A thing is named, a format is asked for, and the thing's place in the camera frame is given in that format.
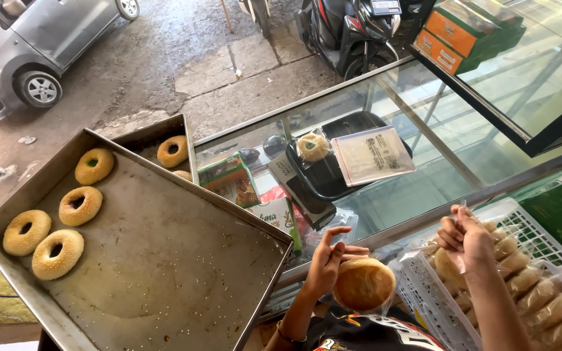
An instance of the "motorcycle wheel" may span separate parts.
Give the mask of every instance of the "motorcycle wheel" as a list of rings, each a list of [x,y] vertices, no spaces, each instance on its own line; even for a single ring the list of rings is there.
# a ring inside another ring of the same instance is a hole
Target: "motorcycle wheel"
[[[261,29],[261,35],[268,39],[270,38],[270,20],[268,18],[268,11],[266,11],[265,0],[255,0],[252,2],[253,10],[255,12],[255,20]]]
[[[389,62],[387,59],[381,56],[372,56],[371,58],[368,59],[368,72],[374,71],[375,69],[379,69],[389,63],[391,62]],[[346,70],[346,73],[344,74],[344,81],[348,81],[355,77],[361,76],[362,74],[363,74],[363,56],[360,56],[359,58],[354,60]]]

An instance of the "black shirt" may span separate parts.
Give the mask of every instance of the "black shirt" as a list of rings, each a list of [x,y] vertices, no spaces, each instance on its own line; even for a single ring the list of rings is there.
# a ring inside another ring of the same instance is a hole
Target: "black shirt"
[[[387,317],[352,314],[332,306],[313,317],[303,351],[444,351],[441,343],[398,307]]]

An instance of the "bracelet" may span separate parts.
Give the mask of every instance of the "bracelet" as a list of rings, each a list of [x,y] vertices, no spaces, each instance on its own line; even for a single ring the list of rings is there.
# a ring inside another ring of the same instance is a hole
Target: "bracelet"
[[[279,320],[277,323],[277,331],[279,332],[279,335],[281,335],[281,338],[285,339],[285,341],[289,341],[293,344],[297,344],[297,345],[301,345],[304,344],[307,341],[307,336],[305,336],[305,339],[302,339],[301,341],[299,340],[294,340],[292,338],[290,338],[289,336],[285,335],[285,333],[283,331],[281,331],[281,322],[283,322],[283,320]]]

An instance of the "white plastic crate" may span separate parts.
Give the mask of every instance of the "white plastic crate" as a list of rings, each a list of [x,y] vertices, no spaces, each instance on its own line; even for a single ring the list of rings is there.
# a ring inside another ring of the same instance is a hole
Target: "white plastic crate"
[[[535,248],[534,260],[543,261],[552,274],[561,274],[562,245],[560,245],[519,204],[506,198],[474,211],[480,220],[493,220],[498,227],[516,225],[521,231],[520,245]],[[435,227],[426,229],[423,238],[436,235]],[[446,287],[430,267],[424,255],[406,258],[403,263],[390,262],[397,279],[396,292],[411,313],[417,312],[428,330],[452,351],[482,350],[481,339],[457,306]]]

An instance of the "concrete floor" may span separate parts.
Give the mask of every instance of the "concrete floor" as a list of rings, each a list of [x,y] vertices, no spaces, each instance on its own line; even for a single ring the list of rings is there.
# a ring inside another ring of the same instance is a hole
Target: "concrete floor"
[[[0,166],[17,167],[0,203],[84,127],[114,137],[181,112],[200,139],[342,82],[297,39],[298,1],[272,0],[269,41],[234,0],[233,34],[219,0],[140,4],[138,20],[118,20],[62,77],[58,105],[0,121]]]

